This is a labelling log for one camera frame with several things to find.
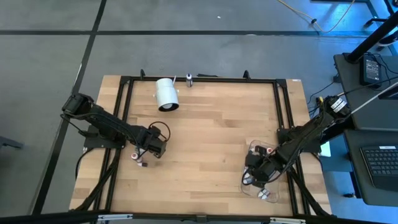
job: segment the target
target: concrete floor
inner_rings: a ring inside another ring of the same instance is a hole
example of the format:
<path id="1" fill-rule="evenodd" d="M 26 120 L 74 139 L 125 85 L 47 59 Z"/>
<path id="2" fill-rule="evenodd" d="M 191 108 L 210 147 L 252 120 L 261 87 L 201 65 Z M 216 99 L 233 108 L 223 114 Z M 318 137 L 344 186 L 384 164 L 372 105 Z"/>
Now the concrete floor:
<path id="1" fill-rule="evenodd" d="M 317 17 L 325 29 L 348 7 L 309 0 L 289 3 Z M 382 1 L 373 4 L 381 17 L 388 15 Z M 91 30 L 99 5 L 100 0 L 3 0 L 0 30 Z M 370 17 L 367 6 L 357 3 L 336 30 L 363 30 Z M 276 0 L 109 0 L 99 29 L 313 31 Z M 85 35 L 0 35 L 0 136 L 25 144 L 20 151 L 8 147 L 0 151 L 2 217 L 29 212 L 60 122 L 60 108 L 72 89 L 87 41 Z M 241 77 L 249 70 L 256 78 L 302 79 L 309 97 L 336 74 L 333 55 L 349 52 L 361 41 L 363 38 L 297 36 L 97 36 L 80 91 L 96 98 L 103 75 L 138 75 L 141 68 L 148 75 L 182 76 L 190 72 L 223 77 Z M 384 49 L 381 54 L 391 53 Z M 341 91 L 339 84 L 333 84 L 322 95 Z M 68 209 L 83 140 L 74 129 L 68 130 L 45 213 Z M 343 198 L 342 194 L 352 192 L 348 174 L 325 173 L 324 177 L 333 213 L 338 217 L 398 222 L 397 208 Z"/>

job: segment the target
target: wooden tabletop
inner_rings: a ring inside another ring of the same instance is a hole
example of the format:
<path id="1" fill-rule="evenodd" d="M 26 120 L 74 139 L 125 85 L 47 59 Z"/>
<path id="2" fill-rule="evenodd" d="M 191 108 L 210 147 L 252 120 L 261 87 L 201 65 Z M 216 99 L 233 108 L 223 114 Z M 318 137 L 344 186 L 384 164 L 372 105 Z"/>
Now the wooden tabletop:
<path id="1" fill-rule="evenodd" d="M 120 76 L 104 76 L 97 104 L 112 113 Z M 300 80 L 287 80 L 295 125 L 309 120 Z M 134 82 L 129 124 L 148 126 L 163 121 L 172 135 L 165 154 L 157 159 L 145 154 L 148 167 L 130 157 L 134 146 L 121 153 L 111 210 L 113 212 L 212 215 L 292 215 L 286 176 L 279 184 L 279 200 L 270 203 L 241 192 L 244 158 L 252 140 L 277 145 L 279 127 L 271 84 L 195 82 L 191 88 L 176 82 L 180 108 L 159 112 L 155 82 Z M 126 98 L 121 103 L 121 118 Z M 284 121 L 287 117 L 281 96 Z M 162 133 L 167 130 L 157 126 Z M 70 208 L 79 206 L 98 181 L 104 149 L 95 149 L 81 161 Z M 302 153 L 305 183 L 327 212 L 330 205 L 319 162 Z M 108 187 L 104 188 L 101 208 Z M 299 211 L 303 211 L 296 186 Z"/>

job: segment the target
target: computer keyboard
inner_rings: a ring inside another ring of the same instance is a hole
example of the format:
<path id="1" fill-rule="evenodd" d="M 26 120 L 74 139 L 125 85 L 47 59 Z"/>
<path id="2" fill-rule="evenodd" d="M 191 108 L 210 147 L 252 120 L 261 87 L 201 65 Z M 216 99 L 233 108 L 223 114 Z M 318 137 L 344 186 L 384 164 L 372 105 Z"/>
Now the computer keyboard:
<path id="1" fill-rule="evenodd" d="M 398 146 L 361 148 L 373 186 L 398 191 Z"/>

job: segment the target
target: transparent tray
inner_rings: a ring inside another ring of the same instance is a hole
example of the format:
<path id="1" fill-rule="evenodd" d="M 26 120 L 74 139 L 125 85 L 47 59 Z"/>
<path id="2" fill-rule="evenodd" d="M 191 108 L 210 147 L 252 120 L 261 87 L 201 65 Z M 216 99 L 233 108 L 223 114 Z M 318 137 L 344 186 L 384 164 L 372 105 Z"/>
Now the transparent tray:
<path id="1" fill-rule="evenodd" d="M 260 140 L 253 140 L 250 143 L 249 149 L 248 149 L 248 153 L 249 151 L 251 151 L 250 153 L 258 153 L 255 151 L 256 146 L 261 146 L 267 149 L 267 156 L 269 154 L 273 153 L 273 150 L 275 149 L 276 146 L 272 145 L 272 144 L 268 144 L 266 142 L 262 142 Z M 249 174 L 246 174 L 246 170 L 247 167 L 243 167 L 242 170 L 242 179 L 241 181 L 241 191 L 242 193 L 249 195 L 251 197 L 256 197 L 259 200 L 265 200 L 267 202 L 271 202 L 271 203 L 276 203 L 279 200 L 279 179 L 268 183 L 264 186 L 264 188 L 260 188 L 260 187 L 256 187 L 253 185 L 244 185 L 243 182 L 248 183 L 250 182 L 252 176 Z M 276 172 L 273 177 L 277 177 L 279 175 L 278 172 Z"/>

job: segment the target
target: clear plastic container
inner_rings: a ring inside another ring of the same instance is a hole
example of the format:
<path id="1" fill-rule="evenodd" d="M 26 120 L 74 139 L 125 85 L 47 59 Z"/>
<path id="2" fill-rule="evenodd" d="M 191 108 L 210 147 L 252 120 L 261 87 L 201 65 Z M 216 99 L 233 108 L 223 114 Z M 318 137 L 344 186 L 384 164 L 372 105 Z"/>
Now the clear plastic container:
<path id="1" fill-rule="evenodd" d="M 261 146 L 267 149 L 267 153 L 273 153 L 273 150 L 276 148 L 276 146 L 272 145 L 272 144 L 268 144 L 266 142 L 262 142 L 260 140 L 253 140 L 250 143 L 249 149 L 248 149 L 248 153 L 249 151 L 254 152 L 254 149 L 256 146 Z M 242 169 L 242 177 L 245 174 L 247 167 L 243 167 Z M 272 178 L 275 178 L 279 175 L 279 172 L 276 172 Z M 242 181 L 245 178 L 242 178 L 241 181 L 241 191 L 242 193 L 252 196 L 252 197 L 256 197 L 259 200 L 265 200 L 267 202 L 271 202 L 271 203 L 276 203 L 279 200 L 279 179 L 275 180 L 271 183 L 268 183 L 264 186 L 264 188 L 260 188 L 260 187 L 256 187 L 254 185 L 244 185 L 242 183 Z"/>

